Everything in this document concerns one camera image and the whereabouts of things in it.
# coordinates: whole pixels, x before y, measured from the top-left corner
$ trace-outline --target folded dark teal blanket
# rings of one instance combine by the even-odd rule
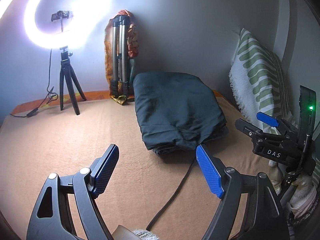
[[[185,73],[140,73],[133,80],[135,111],[148,150],[158,155],[195,150],[228,132],[213,91]]]

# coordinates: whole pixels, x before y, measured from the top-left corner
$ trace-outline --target green and white striped fabric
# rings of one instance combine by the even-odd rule
[[[283,118],[297,126],[289,110],[289,97],[279,57],[264,47],[249,31],[242,29],[236,57],[231,67],[230,85],[236,103],[248,122],[264,132],[279,132],[257,120],[258,112]],[[314,185],[320,180],[320,161],[312,175]]]

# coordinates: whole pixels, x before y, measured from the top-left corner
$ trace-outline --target cable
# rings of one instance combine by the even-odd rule
[[[35,109],[33,109],[32,111],[30,111],[29,113],[27,113],[25,116],[18,116],[18,115],[14,115],[14,114],[10,114],[13,117],[20,117],[20,118],[25,118],[25,117],[32,117],[41,107],[41,105],[44,103],[44,101],[46,101],[47,98],[49,98],[48,102],[46,103],[49,104],[52,101],[56,101],[58,99],[58,94],[53,92],[54,87],[52,87],[49,90],[50,87],[50,73],[51,73],[51,56],[52,56],[52,49],[50,50],[50,59],[49,59],[49,80],[48,80],[48,86],[47,86],[47,95],[45,97],[45,99],[42,100],[42,102],[39,104],[38,107],[36,107]]]
[[[180,193],[183,185],[185,184],[187,178],[190,175],[191,172],[191,168],[193,166],[193,164],[195,163],[196,158],[193,159],[192,163],[190,164],[187,173],[184,175],[182,181],[180,182],[179,186],[177,187],[176,191],[173,193],[172,197],[167,201],[167,203],[163,206],[162,209],[160,209],[160,211],[155,215],[155,217],[151,220],[151,222],[148,224],[146,230],[147,231],[151,231],[151,228],[154,226],[154,224],[157,222],[157,220],[159,219],[159,217],[164,213],[164,211],[166,211],[166,209],[171,205],[171,203],[175,200],[175,198],[177,197],[177,195]]]

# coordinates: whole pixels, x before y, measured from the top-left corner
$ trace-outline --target orange patterned fabric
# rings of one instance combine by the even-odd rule
[[[213,90],[214,95],[216,97],[223,97],[219,92],[216,90]],[[110,99],[110,92],[109,90],[106,91],[92,91],[92,92],[84,92],[85,97],[87,98],[87,101],[93,101],[93,100],[103,100],[103,99]],[[76,98],[77,101],[80,102],[82,101],[82,98],[79,93],[76,93]],[[27,112],[35,109],[36,107],[39,106],[39,104],[42,102],[43,99],[39,99],[36,101],[32,102],[27,102],[21,105],[18,105],[15,107],[15,109],[11,112],[11,114],[18,114],[22,112]],[[70,96],[69,95],[64,95],[63,96],[63,102],[64,104],[70,104]],[[60,104],[59,100],[52,101],[48,105],[43,104],[41,108],[49,107],[49,106],[57,106]]]
[[[132,22],[133,14],[127,10],[120,10],[117,15],[128,15],[130,17],[130,25],[128,28],[128,56],[130,58],[137,57],[139,54],[138,45],[138,34],[136,32],[136,26]],[[107,27],[105,28],[105,38],[104,38],[104,48],[105,48],[105,69],[106,69],[106,79],[108,81],[109,87],[112,80],[112,19],[109,20]],[[121,92],[121,83],[119,83],[119,92]]]

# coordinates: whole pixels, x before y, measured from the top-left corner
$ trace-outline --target orange bedding edge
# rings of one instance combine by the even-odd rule
[[[213,90],[213,93],[216,97],[222,97],[223,96],[216,90]],[[103,99],[110,99],[110,92],[109,90],[105,91],[91,91],[91,92],[84,92],[85,97],[87,98],[87,101],[93,101],[93,100],[103,100]],[[78,102],[83,101],[80,94],[76,93],[76,98]],[[14,110],[11,112],[11,114],[18,114],[22,112],[27,112],[35,109],[39,106],[39,104],[42,102],[43,99],[27,102],[21,105],[18,105],[14,108]],[[63,96],[63,102],[64,104],[70,104],[70,96],[64,95]],[[48,105],[43,103],[40,108],[43,107],[49,107],[49,106],[57,106],[60,104],[60,100],[52,101]]]

